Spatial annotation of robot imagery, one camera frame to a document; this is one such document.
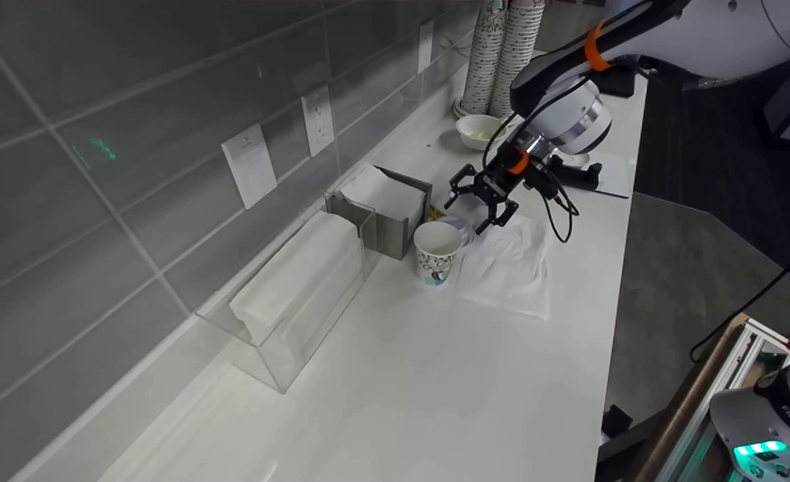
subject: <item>white tissue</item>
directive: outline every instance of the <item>white tissue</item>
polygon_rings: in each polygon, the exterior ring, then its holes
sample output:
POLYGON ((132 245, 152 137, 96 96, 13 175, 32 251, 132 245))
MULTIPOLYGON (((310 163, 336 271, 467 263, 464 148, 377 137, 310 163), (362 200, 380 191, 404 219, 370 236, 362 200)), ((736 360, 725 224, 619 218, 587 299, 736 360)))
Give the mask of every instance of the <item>white tissue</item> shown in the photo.
POLYGON ((412 186, 386 176, 380 170, 364 163, 341 187, 342 199, 368 211, 411 219, 411 230, 417 224, 424 211, 424 194, 412 186))
POLYGON ((547 228, 511 218, 487 228, 464 254, 457 294, 524 317, 550 317, 547 228))

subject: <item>white cup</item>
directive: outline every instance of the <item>white cup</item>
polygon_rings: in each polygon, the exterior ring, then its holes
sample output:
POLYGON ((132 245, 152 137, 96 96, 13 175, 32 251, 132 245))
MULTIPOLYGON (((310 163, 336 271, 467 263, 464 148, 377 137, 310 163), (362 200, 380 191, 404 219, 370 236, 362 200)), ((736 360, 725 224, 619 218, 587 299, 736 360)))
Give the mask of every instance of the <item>white cup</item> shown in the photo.
POLYGON ((427 287, 444 287, 464 249, 464 232, 447 222, 424 222, 416 230, 416 273, 427 287))

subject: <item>white bowl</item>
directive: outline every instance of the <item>white bowl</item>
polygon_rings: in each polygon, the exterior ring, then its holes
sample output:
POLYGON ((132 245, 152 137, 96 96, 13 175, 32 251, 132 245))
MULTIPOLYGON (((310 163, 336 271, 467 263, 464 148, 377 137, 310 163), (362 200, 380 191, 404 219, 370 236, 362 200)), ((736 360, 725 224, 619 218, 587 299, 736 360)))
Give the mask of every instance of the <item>white bowl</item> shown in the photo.
POLYGON ((456 124, 457 137, 464 139, 467 148, 472 149, 484 149, 484 144, 494 139, 499 131, 500 119, 494 116, 467 116, 456 124))

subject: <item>black cable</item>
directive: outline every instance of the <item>black cable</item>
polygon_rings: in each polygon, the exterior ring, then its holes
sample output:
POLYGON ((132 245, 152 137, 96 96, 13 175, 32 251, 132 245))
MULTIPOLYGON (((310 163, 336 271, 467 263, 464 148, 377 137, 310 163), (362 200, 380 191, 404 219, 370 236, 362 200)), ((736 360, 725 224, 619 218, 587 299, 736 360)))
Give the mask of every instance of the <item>black cable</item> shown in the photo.
POLYGON ((495 133, 491 137, 491 143, 487 143, 484 149, 482 149, 482 167, 487 163, 495 139, 500 137, 500 131, 504 131, 515 119, 516 119, 516 113, 511 113, 511 116, 495 129, 495 133))
POLYGON ((689 348, 689 360, 700 361, 700 348, 705 348, 719 332, 723 332, 743 310, 747 310, 753 302, 768 294, 773 285, 780 285, 790 273, 790 263, 767 285, 761 293, 756 293, 744 305, 739 305, 735 314, 729 314, 709 336, 705 336, 700 344, 689 348))
POLYGON ((654 72, 649 72, 645 68, 638 68, 636 72, 645 81, 654 81, 654 72))
POLYGON ((547 206, 547 218, 550 218, 550 224, 551 224, 551 230, 554 230, 554 238, 559 240, 559 245, 569 245, 570 238, 573 238, 573 230, 577 230, 577 218, 573 218, 573 211, 565 211, 565 236, 559 236, 559 230, 558 230, 558 222, 554 222, 554 215, 551 215, 551 206, 550 206, 550 199, 544 199, 544 206, 547 206))
POLYGON ((559 245, 569 245, 573 238, 573 230, 577 230, 577 218, 579 218, 579 206, 573 204, 573 199, 565 194, 565 187, 559 186, 559 179, 551 175, 551 171, 544 171, 554 187, 558 187, 558 199, 551 199, 562 211, 565 211, 565 236, 559 236, 558 230, 558 222, 554 222, 554 211, 550 206, 550 199, 544 199, 544 206, 547 206, 547 218, 550 218, 550 224, 554 230, 554 238, 559 245))

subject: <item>gray tile wall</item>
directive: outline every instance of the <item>gray tile wall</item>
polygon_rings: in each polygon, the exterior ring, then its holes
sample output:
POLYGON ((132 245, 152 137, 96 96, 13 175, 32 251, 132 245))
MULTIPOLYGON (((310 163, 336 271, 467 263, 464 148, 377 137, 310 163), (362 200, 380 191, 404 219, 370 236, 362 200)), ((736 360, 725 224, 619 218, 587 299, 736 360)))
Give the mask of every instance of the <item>gray tile wall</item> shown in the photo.
POLYGON ((433 95, 474 5, 0 0, 0 480, 433 95), (318 85, 337 143, 310 156, 318 85), (243 208, 220 143, 254 124, 278 187, 243 208))

